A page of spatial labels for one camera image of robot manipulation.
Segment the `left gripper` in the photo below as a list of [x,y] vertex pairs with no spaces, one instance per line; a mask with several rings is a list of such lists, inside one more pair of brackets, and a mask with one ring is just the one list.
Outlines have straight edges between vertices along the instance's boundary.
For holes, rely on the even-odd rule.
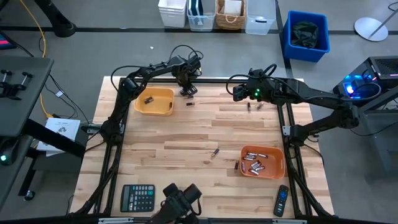
[[190,93],[197,93],[197,88],[192,84],[192,81],[201,75],[200,66],[180,65],[177,67],[177,83],[180,87],[182,96],[189,96]]

